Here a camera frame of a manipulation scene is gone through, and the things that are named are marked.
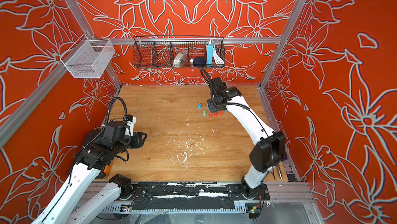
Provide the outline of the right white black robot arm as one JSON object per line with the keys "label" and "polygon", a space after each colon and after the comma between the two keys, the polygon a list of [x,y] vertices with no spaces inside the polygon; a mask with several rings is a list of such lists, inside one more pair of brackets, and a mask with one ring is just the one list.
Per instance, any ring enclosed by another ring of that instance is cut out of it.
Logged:
{"label": "right white black robot arm", "polygon": [[249,107],[237,87],[227,87],[219,77],[211,78],[204,68],[200,69],[200,73],[209,86],[210,99],[207,105],[210,113],[231,113],[254,144],[249,155],[250,169],[242,178],[242,193],[245,198],[252,199],[259,194],[265,177],[273,173],[274,168],[283,160],[286,148],[285,134],[276,132],[265,124]]}

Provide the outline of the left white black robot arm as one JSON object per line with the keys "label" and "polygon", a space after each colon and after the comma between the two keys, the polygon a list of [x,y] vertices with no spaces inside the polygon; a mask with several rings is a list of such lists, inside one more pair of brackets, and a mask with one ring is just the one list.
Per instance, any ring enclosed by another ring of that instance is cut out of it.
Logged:
{"label": "left white black robot arm", "polygon": [[136,117],[128,113],[124,100],[120,97],[113,98],[103,127],[99,131],[91,131],[86,137],[83,146],[74,155],[66,182],[33,222],[88,224],[111,202],[117,199],[135,199],[136,191],[131,185],[131,179],[117,174],[97,195],[74,210],[90,184],[109,173],[113,159],[121,159],[122,153],[144,145],[147,134],[134,132],[135,123]]}

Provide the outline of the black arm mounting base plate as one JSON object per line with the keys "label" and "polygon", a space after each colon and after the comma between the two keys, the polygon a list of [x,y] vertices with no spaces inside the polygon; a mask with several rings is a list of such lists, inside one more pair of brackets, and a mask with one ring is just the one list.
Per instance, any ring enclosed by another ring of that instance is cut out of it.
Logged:
{"label": "black arm mounting base plate", "polygon": [[133,183],[133,194],[104,209],[112,214],[246,213],[263,207],[270,199],[265,184],[245,196],[240,183],[232,182],[141,182]]}

